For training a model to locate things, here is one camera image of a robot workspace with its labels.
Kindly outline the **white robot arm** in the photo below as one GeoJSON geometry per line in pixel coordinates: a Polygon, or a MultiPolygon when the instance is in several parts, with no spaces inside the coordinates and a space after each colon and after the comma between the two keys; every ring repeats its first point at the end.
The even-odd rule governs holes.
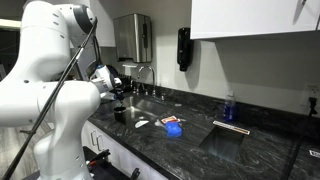
{"type": "Polygon", "coordinates": [[[0,83],[0,125],[43,120],[54,129],[34,146],[38,180],[92,180],[81,132],[106,92],[121,80],[95,58],[97,17],[83,4],[29,2],[23,12],[20,45],[13,69],[0,83]]]}

